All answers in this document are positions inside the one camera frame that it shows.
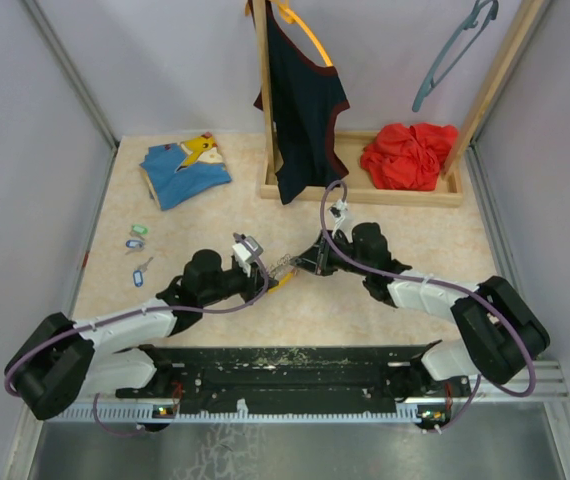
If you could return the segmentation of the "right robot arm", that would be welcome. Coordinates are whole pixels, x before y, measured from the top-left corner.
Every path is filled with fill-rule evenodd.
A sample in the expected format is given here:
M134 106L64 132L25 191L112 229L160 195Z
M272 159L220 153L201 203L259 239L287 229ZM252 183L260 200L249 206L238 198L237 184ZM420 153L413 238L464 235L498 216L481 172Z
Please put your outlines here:
M392 256L373 222L349 234L321 233L293 264L322 277L337 271L360 275L374 300L455 324L460 339L428 346L411 372L413 387L426 396L460 376L481 375L504 386L550 345L549 333L506 279L461 285L428 278Z

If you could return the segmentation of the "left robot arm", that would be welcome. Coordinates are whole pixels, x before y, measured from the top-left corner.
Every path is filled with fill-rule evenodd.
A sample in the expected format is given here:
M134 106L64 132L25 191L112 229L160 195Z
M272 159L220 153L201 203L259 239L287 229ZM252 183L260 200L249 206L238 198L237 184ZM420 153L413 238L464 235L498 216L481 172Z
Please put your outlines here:
M257 254L236 252L223 269L217 252L199 250L166 289L134 309L86 320L47 316L5 367L4 387L39 420L89 396L167 395L179 375L151 340L191 328L233 296L249 307L276 284Z

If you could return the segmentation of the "blue key tag with key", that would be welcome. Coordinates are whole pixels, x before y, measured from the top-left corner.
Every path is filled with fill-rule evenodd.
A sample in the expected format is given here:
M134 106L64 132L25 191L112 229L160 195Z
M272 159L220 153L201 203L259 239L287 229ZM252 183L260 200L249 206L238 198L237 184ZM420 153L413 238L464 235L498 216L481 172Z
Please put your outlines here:
M138 265L133 273L132 273L132 281L133 281L133 285L136 288L141 288L144 285L144 281L145 281L145 273L149 268L150 263L154 260L154 257L151 256L149 257L145 262L143 262L142 264Z

